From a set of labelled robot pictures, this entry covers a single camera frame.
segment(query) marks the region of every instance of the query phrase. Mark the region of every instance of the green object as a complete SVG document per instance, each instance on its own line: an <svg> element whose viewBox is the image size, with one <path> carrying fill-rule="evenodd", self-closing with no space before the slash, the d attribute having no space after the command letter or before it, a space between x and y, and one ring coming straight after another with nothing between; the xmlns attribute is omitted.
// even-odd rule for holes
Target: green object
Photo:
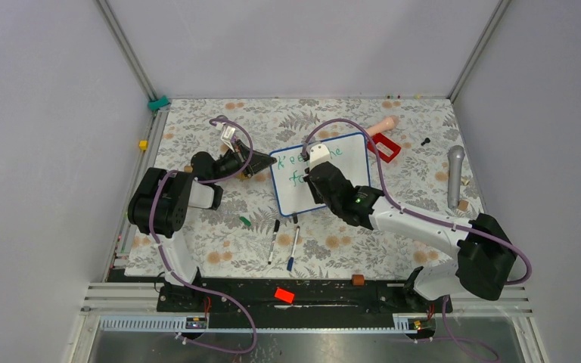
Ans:
<svg viewBox="0 0 581 363"><path fill-rule="evenodd" d="M150 111L156 111L156 110L159 110L161 107L166 106L169 103L170 103L170 101L168 101L168 97L163 96L162 98L160 98L156 101L148 102L148 108L150 109Z"/></svg>
<svg viewBox="0 0 581 363"><path fill-rule="evenodd" d="M239 217L239 220L242 221L247 227L250 227L250 221L246 219L246 217Z"/></svg>

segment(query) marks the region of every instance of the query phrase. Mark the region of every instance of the table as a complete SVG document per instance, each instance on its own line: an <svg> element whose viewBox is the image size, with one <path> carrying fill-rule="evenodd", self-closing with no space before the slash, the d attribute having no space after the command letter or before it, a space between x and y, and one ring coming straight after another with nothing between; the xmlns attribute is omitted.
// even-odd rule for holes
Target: table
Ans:
<svg viewBox="0 0 581 363"><path fill-rule="evenodd" d="M450 210L446 206L446 152L452 145L464 144L449 100L172 100L154 165L183 169L193 154L204 150L217 158L225 146L208 120L221 114L240 123L253 138L255 150L264 153L300 144L315 126L329 119L351 119L368 127L385 116L397 115L399 124L384 133L402 147L395 160L383 164L389 192L403 203L448 216L475 218L481 211L479 189L466 158L462 178L468 184L461 187L460 195L468 208ZM321 130L318 138L350 132L352 127L336 124ZM425 138L431 142L421 146ZM379 188L375 158L370 157L369 162L371 186ZM218 210L190 208L183 228L188 250L206 277L350 278L363 274L367 279L403 279L413 268L449 258L416 240L348 226L328 209L320 209L300 216L301 239L293 271L288 272L293 222L279 215L270 171L220 184L224 196ZM241 216L252 225L247 227ZM281 228L275 258L268 265L275 219L280 219ZM152 238L138 231L128 260L128 276L156 276L163 271Z"/></svg>

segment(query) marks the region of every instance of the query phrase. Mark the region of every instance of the whiteboard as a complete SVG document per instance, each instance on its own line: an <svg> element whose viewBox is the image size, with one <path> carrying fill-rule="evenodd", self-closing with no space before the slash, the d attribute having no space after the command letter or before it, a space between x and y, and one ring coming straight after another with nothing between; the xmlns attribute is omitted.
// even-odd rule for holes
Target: whiteboard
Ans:
<svg viewBox="0 0 581 363"><path fill-rule="evenodd" d="M447 96L499 0L109 0L159 96Z"/></svg>
<svg viewBox="0 0 581 363"><path fill-rule="evenodd" d="M331 163L341 170L353 186L371 184L366 142L361 132L327 138L322 143L331 152ZM302 145L270 153L271 157L277 159L277 163L271 165L271 174L279 213L285 217L326 206L315 204L308 184L302 179L309 163L302 160L301 153Z"/></svg>

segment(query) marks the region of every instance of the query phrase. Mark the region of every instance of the robotic arm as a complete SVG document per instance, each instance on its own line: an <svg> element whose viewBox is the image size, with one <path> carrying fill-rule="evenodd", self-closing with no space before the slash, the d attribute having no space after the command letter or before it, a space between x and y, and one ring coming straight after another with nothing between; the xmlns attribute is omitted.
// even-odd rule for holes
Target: robotic arm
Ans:
<svg viewBox="0 0 581 363"><path fill-rule="evenodd" d="M382 190L369 186L353 187L330 159L331 154L325 145L316 144L310 148L309 168L304 181L308 183L316 203L326 204L333 214L349 225L395 232L437 248L452 258L451 262L432 268L415 269L405 289L428 301L465 290L482 299L497 300L500 297L516 259L515 254L484 237L456 228L460 225L471 227L509 242L493 217L481 213L475 220L469 220L408 207L413 214L450 222L453 226L449 228L426 222L405 213L404 209L396 209Z"/></svg>

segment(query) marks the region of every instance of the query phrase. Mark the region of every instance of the blue whiteboard frame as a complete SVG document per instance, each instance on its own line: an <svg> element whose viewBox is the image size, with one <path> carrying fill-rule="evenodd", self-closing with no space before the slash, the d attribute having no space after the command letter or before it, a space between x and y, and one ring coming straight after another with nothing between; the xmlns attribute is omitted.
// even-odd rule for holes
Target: blue whiteboard frame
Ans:
<svg viewBox="0 0 581 363"><path fill-rule="evenodd" d="M346 135L336 136L334 138L325 138L324 140L320 140L320 142L330 141L330 140L337 140L338 138L347 138L347 137L350 137L350 136L353 136L353 135L361 135L364 138L364 154L366 155L366 178L368 179L368 185L370 186L371 185L371 169L370 169L370 166L368 164L368 148L366 147L366 143L368 143L368 140L366 139L366 137L364 136L364 134L362 134L361 132L354 132L352 134L346 134ZM286 150L292 150L292 149L301 149L301 148L302 148L302 144L299 144L299 145L296 145L296 146L284 147L283 149L277 149L277 150L271 151L270 154L269 154L269 156L272 157L273 154L278 153L280 151L286 151ZM279 193L277 192L277 183L275 183L275 173L272 172L272 167L275 164L272 164L269 168L270 168L271 177L272 177L272 185L273 185L273 188L275 189L275 199L277 200L277 210L279 211L280 216L283 216L283 217L291 217L292 215L286 215L286 214L283 214L281 212L281 206L279 204ZM325 207L326 207L326 204L323 204L322 206L318 206L318 207L313 208L313 209L308 209L308 210L305 210L303 212L299 212L297 214L299 215L299 214L302 214L302 213L311 212L313 210L322 209L322 208L325 208Z"/></svg>

